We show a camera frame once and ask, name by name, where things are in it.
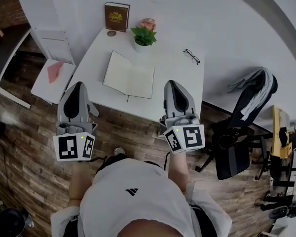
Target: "black logo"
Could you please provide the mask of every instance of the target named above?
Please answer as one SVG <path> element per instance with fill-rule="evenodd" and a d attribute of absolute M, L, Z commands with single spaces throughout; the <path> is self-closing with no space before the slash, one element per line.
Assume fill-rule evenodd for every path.
<path fill-rule="evenodd" d="M 187 148 L 202 146 L 201 132 L 198 126 L 183 127 L 185 146 Z"/>
<path fill-rule="evenodd" d="M 170 145 L 172 151 L 176 151 L 176 150 L 181 149 L 179 141 L 178 141 L 176 135 L 174 134 L 173 130 L 171 130 L 170 132 L 165 134 L 165 136 L 166 136 L 166 138 L 167 138 L 167 140 L 169 142 L 169 145 Z"/>
<path fill-rule="evenodd" d="M 126 191 L 127 191 L 130 195 L 134 196 L 134 195 L 136 194 L 137 190 L 138 190 L 138 189 L 127 189 Z"/>
<path fill-rule="evenodd" d="M 75 136 L 59 137 L 58 149 L 60 159 L 78 158 L 77 141 Z"/>
<path fill-rule="evenodd" d="M 93 142 L 94 142 L 94 139 L 92 139 L 89 136 L 86 137 L 82 157 L 87 157 L 87 158 L 91 157 L 91 154 L 92 154 L 91 150 L 93 147 Z"/>

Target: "brown book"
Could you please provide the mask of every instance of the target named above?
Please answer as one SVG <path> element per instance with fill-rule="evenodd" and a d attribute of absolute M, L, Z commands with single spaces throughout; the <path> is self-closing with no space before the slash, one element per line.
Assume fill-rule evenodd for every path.
<path fill-rule="evenodd" d="M 105 28 L 126 32 L 128 28 L 129 5 L 107 2 L 105 7 Z"/>

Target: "open notebook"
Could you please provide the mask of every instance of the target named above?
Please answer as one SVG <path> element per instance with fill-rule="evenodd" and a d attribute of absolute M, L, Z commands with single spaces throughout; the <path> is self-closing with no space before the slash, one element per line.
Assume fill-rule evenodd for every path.
<path fill-rule="evenodd" d="M 119 53 L 112 51 L 103 85 L 125 95 L 152 98 L 154 68 L 133 65 Z"/>

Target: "chair armrest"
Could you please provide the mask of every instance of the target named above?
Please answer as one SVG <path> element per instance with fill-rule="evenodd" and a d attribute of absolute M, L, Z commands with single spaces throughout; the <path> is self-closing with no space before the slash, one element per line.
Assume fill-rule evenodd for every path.
<path fill-rule="evenodd" d="M 236 161 L 236 152 L 233 146 L 228 148 L 228 160 L 229 160 L 230 174 L 232 176 L 235 176 L 236 174 L 238 174 L 238 168 L 237 168 L 237 161 Z"/>

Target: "black cable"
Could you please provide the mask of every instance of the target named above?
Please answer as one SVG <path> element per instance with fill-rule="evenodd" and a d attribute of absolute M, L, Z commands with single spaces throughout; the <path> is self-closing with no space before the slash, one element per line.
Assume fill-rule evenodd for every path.
<path fill-rule="evenodd" d="M 170 152 L 167 153 L 167 155 L 166 155 L 166 160 L 165 160 L 165 162 L 164 162 L 164 167 L 163 167 L 164 171 L 166 171 L 167 159 L 168 159 L 168 155 L 169 155 L 169 154 L 170 154 Z"/>
<path fill-rule="evenodd" d="M 95 157 L 91 160 L 89 160 L 90 162 L 96 161 L 96 160 L 103 160 L 103 163 L 105 162 L 105 160 L 108 158 L 108 156 L 104 156 L 104 157 Z"/>
<path fill-rule="evenodd" d="M 6 168 L 6 162 L 5 162 L 5 148 L 2 144 L 0 144 L 0 147 L 2 148 L 3 150 L 3 164 L 4 164 L 4 169 L 5 169 L 5 177 L 6 177 L 6 184 L 9 188 L 9 191 L 12 195 L 12 189 L 10 188 L 10 185 L 9 185 L 9 180 L 8 180 L 8 171 L 7 171 L 7 168 Z"/>

